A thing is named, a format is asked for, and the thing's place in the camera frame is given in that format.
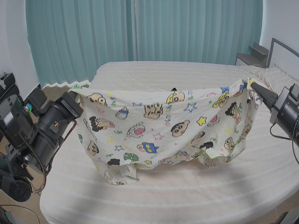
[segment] cartoon print cloth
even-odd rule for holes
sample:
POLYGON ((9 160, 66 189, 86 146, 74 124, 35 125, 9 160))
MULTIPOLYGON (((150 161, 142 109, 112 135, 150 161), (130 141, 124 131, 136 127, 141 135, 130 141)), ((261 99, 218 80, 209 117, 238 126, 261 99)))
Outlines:
POLYGON ((207 167, 222 166, 245 149, 262 102, 252 82, 258 81, 157 92, 74 87, 84 109, 76 129, 87 155, 111 184, 137 182, 137 169, 159 164, 197 159, 207 167))

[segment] floor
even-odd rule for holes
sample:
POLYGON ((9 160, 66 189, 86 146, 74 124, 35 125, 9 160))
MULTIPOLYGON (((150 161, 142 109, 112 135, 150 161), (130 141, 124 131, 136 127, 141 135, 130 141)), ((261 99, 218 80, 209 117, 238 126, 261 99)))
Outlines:
MULTIPOLYGON (((68 91, 68 87, 45 87, 43 89, 43 92, 47 96, 48 100, 56 100, 59 98, 64 92, 68 91)), ((5 152, 5 145, 7 145, 7 140, 5 138, 2 139, 0 142, 0 152, 5 152)), ((30 171, 34 177, 34 180, 32 181, 32 184, 35 188, 39 188, 39 186, 42 184, 43 176, 34 172, 30 171)), ((9 198, 4 192, 0 190, 0 205, 5 204, 13 204, 13 205, 21 205, 23 207, 30 208, 39 217, 41 224, 48 224, 48 222, 45 220, 44 216, 42 215, 40 209, 39 209, 39 195, 38 194, 32 194, 30 199, 23 203, 18 203, 11 198, 9 198)), ((288 200, 284 201, 282 204, 277 206, 272 211, 268 212, 267 214, 263 215, 262 217, 248 223, 248 224, 271 224, 276 221, 276 219, 284 212, 291 210, 292 208, 299 205, 299 191, 297 191, 293 196, 291 196, 288 200)), ((38 224, 38 220, 36 215, 21 207, 4 207, 8 211, 12 211, 15 215, 22 218, 25 222, 28 222, 30 224, 38 224)))

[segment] curtain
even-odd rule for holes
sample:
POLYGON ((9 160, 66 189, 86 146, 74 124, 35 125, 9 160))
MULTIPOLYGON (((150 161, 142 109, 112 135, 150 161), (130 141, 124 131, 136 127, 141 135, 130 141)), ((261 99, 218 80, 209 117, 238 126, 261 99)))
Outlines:
POLYGON ((26 21, 41 86, 92 81, 107 62, 137 59, 134 0, 26 0, 26 21))
POLYGON ((260 42, 263 0, 135 0, 138 60, 234 65, 260 42))

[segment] wall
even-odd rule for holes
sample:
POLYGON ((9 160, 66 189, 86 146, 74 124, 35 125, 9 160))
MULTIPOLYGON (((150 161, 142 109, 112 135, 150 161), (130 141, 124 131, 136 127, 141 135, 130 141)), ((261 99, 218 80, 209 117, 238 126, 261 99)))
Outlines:
POLYGON ((0 0, 0 73, 13 72, 25 99, 39 84, 27 41, 25 0, 0 0))
POLYGON ((273 37, 299 52, 299 0, 264 0, 260 45, 270 50, 273 37))

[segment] pink tongue print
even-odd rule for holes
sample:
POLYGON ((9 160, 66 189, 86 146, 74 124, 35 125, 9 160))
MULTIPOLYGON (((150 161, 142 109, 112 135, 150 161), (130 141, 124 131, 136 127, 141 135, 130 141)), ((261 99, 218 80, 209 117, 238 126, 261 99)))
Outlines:
POLYGON ((134 131, 134 134, 141 135, 144 132, 144 128, 139 128, 134 131))
POLYGON ((217 120, 217 115, 214 118, 212 118, 211 123, 216 122, 216 120, 217 120))

